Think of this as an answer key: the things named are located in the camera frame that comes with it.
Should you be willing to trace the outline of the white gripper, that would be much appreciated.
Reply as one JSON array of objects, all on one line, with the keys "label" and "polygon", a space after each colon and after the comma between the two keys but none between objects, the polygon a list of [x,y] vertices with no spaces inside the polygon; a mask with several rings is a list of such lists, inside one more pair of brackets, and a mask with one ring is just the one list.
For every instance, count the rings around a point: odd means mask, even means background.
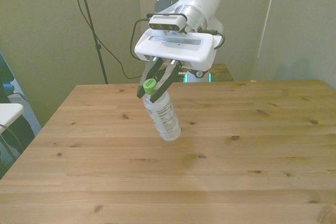
[{"label": "white gripper", "polygon": [[147,79],[153,79],[163,61],[168,63],[171,60],[150,96],[152,103],[156,102],[170,87],[182,67],[199,71],[209,70],[216,56],[215,48],[220,43],[220,35],[146,30],[134,49],[141,60],[147,61],[136,96],[139,99],[144,96],[144,82]]}]

